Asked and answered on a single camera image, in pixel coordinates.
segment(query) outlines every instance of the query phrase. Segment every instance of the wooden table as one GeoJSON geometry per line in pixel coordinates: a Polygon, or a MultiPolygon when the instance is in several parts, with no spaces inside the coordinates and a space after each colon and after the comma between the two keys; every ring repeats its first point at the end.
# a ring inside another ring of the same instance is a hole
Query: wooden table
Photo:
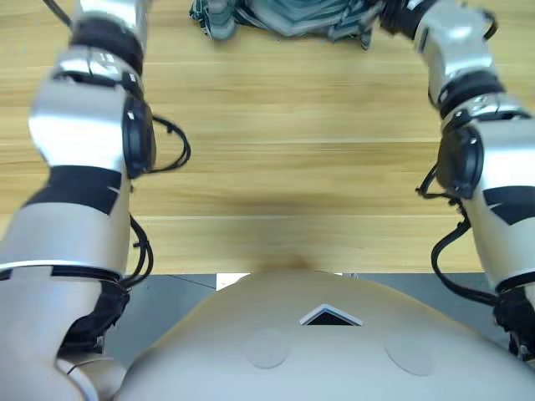
{"type": "MultiPolygon", "coordinates": [[[[507,87],[535,107],[535,3],[471,3],[497,12],[497,65],[507,87]]],[[[46,178],[29,138],[28,106],[68,31],[39,0],[0,6],[5,226],[46,178]]],[[[296,263],[332,272],[429,272],[432,245],[458,217],[445,202],[414,192],[436,159],[440,121],[410,44],[377,30],[365,53],[354,42],[280,41],[249,28],[213,43],[188,18],[189,7],[155,0],[150,13],[146,97],[193,147],[184,170],[135,184],[131,210],[153,244],[155,272],[296,263]]],[[[170,159],[176,143],[163,133],[158,141],[160,159],[170,159]]],[[[470,236],[441,264],[448,272],[479,271],[470,236]]]]}

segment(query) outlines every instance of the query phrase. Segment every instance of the gray fabric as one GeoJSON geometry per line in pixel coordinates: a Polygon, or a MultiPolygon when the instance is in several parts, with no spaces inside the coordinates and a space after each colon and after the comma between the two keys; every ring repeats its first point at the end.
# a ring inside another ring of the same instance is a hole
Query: gray fabric
{"type": "Polygon", "coordinates": [[[366,0],[194,0],[190,16],[211,39],[227,40],[237,25],[266,29],[284,37],[321,34],[331,41],[356,38],[363,48],[384,8],[366,0]]]}

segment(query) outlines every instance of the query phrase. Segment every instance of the robot forearm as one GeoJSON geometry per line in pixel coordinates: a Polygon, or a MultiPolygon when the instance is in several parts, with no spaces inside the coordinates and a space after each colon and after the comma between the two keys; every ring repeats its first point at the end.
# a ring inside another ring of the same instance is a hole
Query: robot forearm
{"type": "Polygon", "coordinates": [[[494,314],[522,358],[535,354],[535,121],[497,76],[493,16],[452,0],[387,3],[382,26],[414,40],[442,117],[436,178],[459,200],[498,293],[494,314]]]}

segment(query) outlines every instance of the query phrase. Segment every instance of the black joint band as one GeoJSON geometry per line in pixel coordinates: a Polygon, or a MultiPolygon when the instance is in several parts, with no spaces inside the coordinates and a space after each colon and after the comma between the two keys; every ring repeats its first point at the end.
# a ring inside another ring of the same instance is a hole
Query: black joint band
{"type": "Polygon", "coordinates": [[[140,42],[118,23],[102,18],[85,19],[76,26],[69,44],[101,48],[122,58],[139,76],[143,72],[143,48],[140,42]]]}
{"type": "Polygon", "coordinates": [[[525,286],[526,284],[531,283],[535,283],[535,272],[524,273],[520,276],[511,277],[500,282],[496,286],[496,292],[500,294],[502,292],[512,290],[513,288],[525,286]]]}
{"type": "Polygon", "coordinates": [[[62,165],[50,169],[47,185],[25,206],[38,203],[70,203],[88,206],[106,215],[119,197],[121,173],[81,165],[62,165]]]}
{"type": "Polygon", "coordinates": [[[403,33],[408,39],[415,40],[421,19],[438,0],[423,0],[410,9],[408,0],[386,2],[385,10],[380,16],[381,27],[395,35],[403,33]]]}
{"type": "Polygon", "coordinates": [[[82,277],[93,278],[99,281],[118,282],[120,275],[105,269],[85,266],[54,266],[52,268],[53,277],[82,277]]]}
{"type": "Polygon", "coordinates": [[[476,71],[451,81],[439,95],[438,110],[444,119],[460,104],[484,94],[501,94],[505,87],[498,77],[487,71],[476,71]]]}

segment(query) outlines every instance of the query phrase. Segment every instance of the gray floor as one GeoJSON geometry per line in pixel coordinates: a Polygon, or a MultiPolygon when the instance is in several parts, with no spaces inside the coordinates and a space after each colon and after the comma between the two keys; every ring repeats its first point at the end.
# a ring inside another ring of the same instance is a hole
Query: gray floor
{"type": "MultiPolygon", "coordinates": [[[[503,347],[507,335],[492,324],[491,308],[450,293],[432,274],[362,274],[359,278],[383,283],[419,299],[474,327],[503,347]]],[[[488,291],[482,274],[453,274],[461,285],[488,291]]],[[[173,327],[215,291],[215,275],[153,276],[132,290],[130,304],[106,337],[106,352],[129,366],[144,348],[173,327]]]]}

